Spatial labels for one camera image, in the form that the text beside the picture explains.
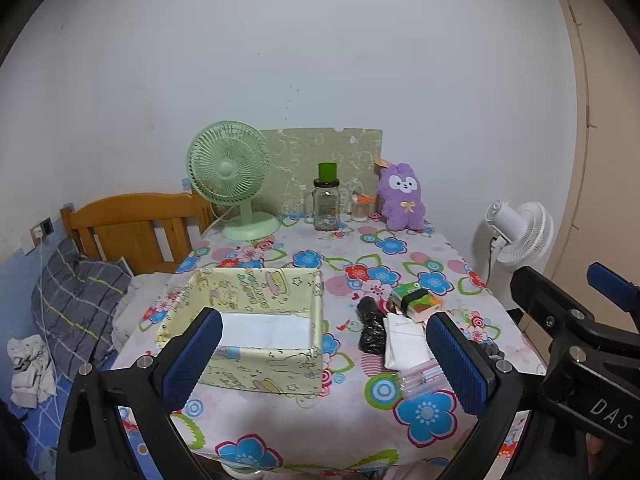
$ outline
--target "electrical outlet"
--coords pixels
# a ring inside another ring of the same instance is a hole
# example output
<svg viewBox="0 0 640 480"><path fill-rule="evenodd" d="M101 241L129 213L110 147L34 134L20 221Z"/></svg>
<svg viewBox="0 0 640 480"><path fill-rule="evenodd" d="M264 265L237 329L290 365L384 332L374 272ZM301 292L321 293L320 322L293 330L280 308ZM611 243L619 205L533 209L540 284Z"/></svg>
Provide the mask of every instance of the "electrical outlet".
<svg viewBox="0 0 640 480"><path fill-rule="evenodd" d="M43 220L40 223L40 227L42 227L42 233L44 236L49 236L53 232L53 224L51 223L51 217Z"/></svg>
<svg viewBox="0 0 640 480"><path fill-rule="evenodd" d="M36 248L31 231L25 231L20 235L20 247L24 254L28 254Z"/></svg>

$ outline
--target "white cloth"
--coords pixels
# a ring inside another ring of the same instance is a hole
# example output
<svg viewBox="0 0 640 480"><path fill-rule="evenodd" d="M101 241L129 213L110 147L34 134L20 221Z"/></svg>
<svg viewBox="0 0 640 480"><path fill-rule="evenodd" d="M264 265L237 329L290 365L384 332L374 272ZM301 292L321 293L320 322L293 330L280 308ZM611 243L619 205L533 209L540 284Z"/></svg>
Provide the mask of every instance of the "white cloth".
<svg viewBox="0 0 640 480"><path fill-rule="evenodd" d="M404 371L433 358L421 323L414 323L393 312L386 314L383 323L386 330L386 368Z"/></svg>
<svg viewBox="0 0 640 480"><path fill-rule="evenodd" d="M166 284L172 274L154 272L153 274L139 274L129 283L127 293L118 302L113 317L113 331L111 342L115 349L122 351L126 343L138 328L140 318L146 310L161 297L166 295Z"/></svg>
<svg viewBox="0 0 640 480"><path fill-rule="evenodd" d="M9 339L6 351L16 373L11 378L11 400L24 408L36 408L38 403L56 394L53 361L39 335L25 339Z"/></svg>

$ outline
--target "black plastic bag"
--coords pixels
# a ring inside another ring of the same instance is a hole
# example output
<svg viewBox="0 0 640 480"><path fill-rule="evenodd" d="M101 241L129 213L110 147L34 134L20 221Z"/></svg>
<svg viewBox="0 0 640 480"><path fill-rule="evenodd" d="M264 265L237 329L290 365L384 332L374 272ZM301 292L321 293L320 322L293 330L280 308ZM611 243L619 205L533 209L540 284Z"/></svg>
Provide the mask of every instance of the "black plastic bag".
<svg viewBox="0 0 640 480"><path fill-rule="evenodd" d="M365 354L384 355L386 343L385 315L380 312L376 300L365 296L358 304L358 318L364 327L360 333L358 348Z"/></svg>

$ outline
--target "door frame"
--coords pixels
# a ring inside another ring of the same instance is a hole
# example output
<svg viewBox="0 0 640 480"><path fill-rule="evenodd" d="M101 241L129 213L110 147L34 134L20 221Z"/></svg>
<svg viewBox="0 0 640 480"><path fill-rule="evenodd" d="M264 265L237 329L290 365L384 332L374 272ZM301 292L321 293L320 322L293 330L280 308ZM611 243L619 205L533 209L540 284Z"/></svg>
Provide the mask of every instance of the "door frame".
<svg viewBox="0 0 640 480"><path fill-rule="evenodd" d="M582 40L580 39L580 23L575 21L575 16L571 10L569 0L558 0L562 15L566 22L569 42L574 58L575 90L577 104L577 129L575 134L574 167L569 184L569 193L564 206L562 221L558 228L556 240L551 249L551 254L546 262L544 275L552 280L558 270L560 259L569 241L569 234L574 227L575 215L578 210L582 183L584 181L584 171L586 168L587 148L589 145L589 85L587 80L584 51Z"/></svg>

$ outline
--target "purple plush toy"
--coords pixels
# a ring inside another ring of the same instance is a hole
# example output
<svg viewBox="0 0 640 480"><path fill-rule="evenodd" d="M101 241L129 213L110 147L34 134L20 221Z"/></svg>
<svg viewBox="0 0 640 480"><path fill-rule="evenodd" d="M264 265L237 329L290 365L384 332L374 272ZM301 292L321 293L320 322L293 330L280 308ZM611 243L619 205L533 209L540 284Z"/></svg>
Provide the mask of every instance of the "purple plush toy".
<svg viewBox="0 0 640 480"><path fill-rule="evenodd" d="M408 164L391 164L380 170L378 193L385 201L382 216L386 228L401 231L405 227L413 231L424 228L424 204L420 201L420 182Z"/></svg>

